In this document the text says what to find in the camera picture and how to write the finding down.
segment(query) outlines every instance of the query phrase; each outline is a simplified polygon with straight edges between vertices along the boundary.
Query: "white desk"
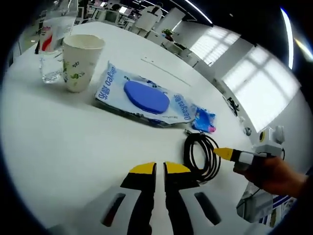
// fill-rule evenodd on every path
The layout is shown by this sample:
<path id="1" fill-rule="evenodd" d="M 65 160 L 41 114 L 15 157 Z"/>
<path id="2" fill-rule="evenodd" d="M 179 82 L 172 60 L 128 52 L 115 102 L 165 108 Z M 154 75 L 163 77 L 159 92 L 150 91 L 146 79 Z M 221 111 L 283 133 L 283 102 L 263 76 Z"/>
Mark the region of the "white desk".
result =
<path id="1" fill-rule="evenodd" d="M 215 112 L 217 130 L 211 136 L 219 146 L 250 150 L 251 143 L 222 95 L 175 55 L 104 23 L 75 26 L 73 34 L 94 34 L 106 41 L 88 90 L 71 94 L 62 81 L 44 84 L 34 47 L 22 54 L 6 74 L 1 138 L 13 182 L 27 207 L 50 227 L 73 218 L 86 203 L 120 184 L 132 167 L 155 161 L 158 166 L 151 225 L 154 234 L 171 234 L 162 163 L 182 163 L 186 136 L 183 129 L 153 128 L 92 106 L 107 61 L 191 97 L 196 104 Z M 232 168 L 232 163 L 223 161 L 217 177 L 204 187 L 224 193 L 235 207 L 247 180 Z"/>

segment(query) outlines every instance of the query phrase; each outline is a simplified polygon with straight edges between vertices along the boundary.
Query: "blue package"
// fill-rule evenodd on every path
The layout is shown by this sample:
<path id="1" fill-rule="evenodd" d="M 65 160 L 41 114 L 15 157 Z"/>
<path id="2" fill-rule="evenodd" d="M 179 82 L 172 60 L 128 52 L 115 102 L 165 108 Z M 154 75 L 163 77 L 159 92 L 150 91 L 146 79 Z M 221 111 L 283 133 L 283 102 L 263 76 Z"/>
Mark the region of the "blue package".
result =
<path id="1" fill-rule="evenodd" d="M 216 130 L 214 126 L 215 114 L 206 109 L 197 107 L 195 120 L 192 122 L 192 128 L 198 131 L 212 133 Z"/>

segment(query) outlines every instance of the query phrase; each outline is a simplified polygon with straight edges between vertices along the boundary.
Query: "coiled black cable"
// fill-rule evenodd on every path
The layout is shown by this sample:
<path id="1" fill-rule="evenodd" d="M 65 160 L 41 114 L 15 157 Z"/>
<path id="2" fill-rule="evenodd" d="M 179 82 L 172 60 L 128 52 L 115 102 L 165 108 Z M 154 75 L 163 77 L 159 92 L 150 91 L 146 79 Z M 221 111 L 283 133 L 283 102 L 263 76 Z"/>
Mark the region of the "coiled black cable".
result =
<path id="1" fill-rule="evenodd" d="M 211 137 L 204 133 L 192 133 L 188 130 L 185 130 L 185 133 L 187 134 L 187 138 L 184 144 L 184 165 L 196 174 L 199 183 L 212 180 L 221 167 L 221 158 L 213 152 L 214 148 L 218 148 L 219 146 Z M 193 151 L 196 142 L 198 142 L 205 153 L 203 169 L 200 169 L 195 162 Z"/>

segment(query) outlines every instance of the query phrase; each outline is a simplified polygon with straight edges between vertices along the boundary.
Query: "human hand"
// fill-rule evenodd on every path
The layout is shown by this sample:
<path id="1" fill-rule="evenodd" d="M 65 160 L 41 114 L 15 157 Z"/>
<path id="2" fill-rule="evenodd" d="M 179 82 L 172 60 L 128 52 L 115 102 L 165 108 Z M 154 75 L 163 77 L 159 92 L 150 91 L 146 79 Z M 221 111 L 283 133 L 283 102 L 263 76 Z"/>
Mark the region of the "human hand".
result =
<path id="1" fill-rule="evenodd" d="M 297 198 L 307 179 L 306 175 L 293 171 L 280 157 L 257 158 L 246 171 L 234 172 L 244 175 L 257 187 L 276 195 Z"/>

